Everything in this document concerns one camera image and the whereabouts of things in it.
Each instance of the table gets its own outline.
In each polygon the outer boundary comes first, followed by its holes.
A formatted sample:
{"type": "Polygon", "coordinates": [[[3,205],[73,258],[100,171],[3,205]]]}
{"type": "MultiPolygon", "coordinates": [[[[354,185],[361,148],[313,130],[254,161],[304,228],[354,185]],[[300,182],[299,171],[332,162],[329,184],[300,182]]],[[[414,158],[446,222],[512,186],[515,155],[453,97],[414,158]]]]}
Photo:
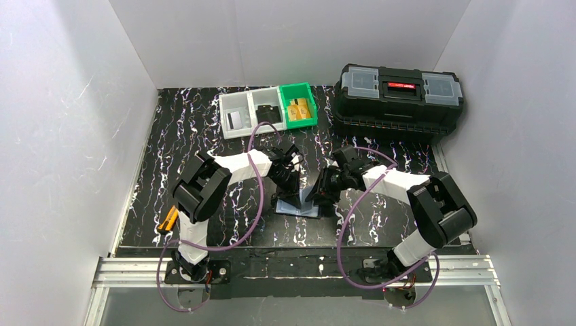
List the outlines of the table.
{"type": "MultiPolygon", "coordinates": [[[[168,189],[177,180],[189,158],[200,150],[226,156],[246,150],[248,137],[223,138],[219,122],[218,96],[255,88],[171,88],[159,92],[150,136],[132,194],[132,201],[117,251],[163,245],[166,238],[177,238],[178,229],[160,237],[155,229],[162,223],[173,202],[168,189]]],[[[437,171],[432,148],[419,143],[405,143],[366,137],[339,137],[332,126],[333,86],[313,86],[318,125],[282,131],[304,154],[304,182],[312,185],[321,168],[329,162],[334,149],[346,144],[371,147],[396,159],[398,170],[430,174],[437,171]]],[[[257,137],[260,145],[276,142],[274,134],[257,137]]],[[[265,189],[275,189],[265,179],[265,189]]],[[[254,233],[246,241],[254,247],[332,247],[340,232],[343,217],[361,192],[342,192],[334,217],[305,219],[276,215],[270,206],[273,191],[266,191],[264,213],[254,233]]],[[[209,246],[225,246],[237,241],[253,221],[259,196],[256,180],[247,180],[228,188],[222,209],[209,222],[209,246]]],[[[394,247],[416,229],[410,208],[383,195],[370,194],[350,220],[348,246],[394,247]]]]}

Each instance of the open box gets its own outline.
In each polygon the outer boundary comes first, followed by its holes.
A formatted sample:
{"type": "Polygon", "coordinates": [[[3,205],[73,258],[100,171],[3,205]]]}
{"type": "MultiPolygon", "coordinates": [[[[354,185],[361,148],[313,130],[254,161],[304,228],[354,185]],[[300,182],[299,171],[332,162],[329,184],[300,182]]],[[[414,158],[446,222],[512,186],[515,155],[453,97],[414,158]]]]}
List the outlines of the open box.
{"type": "MultiPolygon", "coordinates": [[[[315,126],[318,122],[316,103],[308,83],[291,84],[277,87],[260,88],[244,92],[222,94],[219,97],[220,122],[224,139],[249,136],[260,121],[258,107],[278,107],[278,114],[273,126],[278,130],[286,130],[305,126],[315,126]],[[286,107],[290,100],[305,98],[310,109],[310,119],[290,121],[286,107]]],[[[258,134],[274,131],[270,126],[262,126],[258,134]]]]}

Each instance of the floor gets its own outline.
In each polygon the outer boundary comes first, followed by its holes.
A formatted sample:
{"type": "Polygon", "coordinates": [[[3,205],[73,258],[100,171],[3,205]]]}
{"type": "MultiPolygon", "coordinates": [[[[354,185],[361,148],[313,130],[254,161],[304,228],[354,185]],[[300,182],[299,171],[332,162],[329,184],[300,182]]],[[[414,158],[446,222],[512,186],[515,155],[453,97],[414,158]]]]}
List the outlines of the floor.
{"type": "MultiPolygon", "coordinates": [[[[218,96],[250,88],[182,88],[160,91],[151,133],[134,187],[132,202],[122,232],[117,255],[135,247],[150,248],[177,238],[178,230],[167,237],[156,233],[172,202],[167,190],[177,180],[190,156],[201,149],[226,156],[245,151],[247,138],[225,140],[219,123],[218,96]]],[[[306,184],[312,185],[326,166],[333,149],[346,144],[368,146],[394,157],[399,170],[429,174],[437,171],[428,145],[381,139],[339,137],[332,128],[332,86],[313,86],[318,108],[318,126],[281,132],[304,154],[306,184]]],[[[272,134],[259,137],[260,144],[271,143],[272,134]]],[[[264,187],[273,183],[267,180],[264,187]]],[[[266,194],[264,215],[246,242],[254,247],[334,246],[342,216],[360,192],[347,191],[335,208],[334,217],[303,219],[275,215],[266,194]]],[[[257,186],[248,180],[229,187],[223,207],[209,222],[208,245],[229,245],[248,229],[257,210],[257,186]]],[[[370,195],[355,212],[347,240],[349,246],[393,247],[416,229],[412,214],[404,204],[382,195],[370,195]]]]}

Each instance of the gray wall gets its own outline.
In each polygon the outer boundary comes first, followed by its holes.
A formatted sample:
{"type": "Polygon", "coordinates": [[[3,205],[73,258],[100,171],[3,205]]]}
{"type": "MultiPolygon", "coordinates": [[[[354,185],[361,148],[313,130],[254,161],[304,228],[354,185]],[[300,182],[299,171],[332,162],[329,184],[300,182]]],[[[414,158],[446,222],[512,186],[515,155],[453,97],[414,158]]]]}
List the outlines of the gray wall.
{"type": "Polygon", "coordinates": [[[157,92],[106,0],[0,1],[0,325],[81,325],[157,92]]]}
{"type": "Polygon", "coordinates": [[[436,69],[468,112],[444,143],[515,325],[576,321],[576,4],[473,0],[436,69]]]}
{"type": "Polygon", "coordinates": [[[432,70],[469,0],[110,0],[157,88],[334,84],[432,70]]]}

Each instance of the red label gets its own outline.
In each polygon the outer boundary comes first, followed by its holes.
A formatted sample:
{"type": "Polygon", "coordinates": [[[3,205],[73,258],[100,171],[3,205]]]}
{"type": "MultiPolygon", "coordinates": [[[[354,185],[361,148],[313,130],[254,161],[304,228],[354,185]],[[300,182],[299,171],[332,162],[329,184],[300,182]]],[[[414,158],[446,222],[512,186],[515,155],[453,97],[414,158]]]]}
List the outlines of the red label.
{"type": "Polygon", "coordinates": [[[416,85],[414,84],[403,84],[403,83],[388,83],[388,87],[398,87],[398,88],[411,88],[415,89],[416,85]]]}

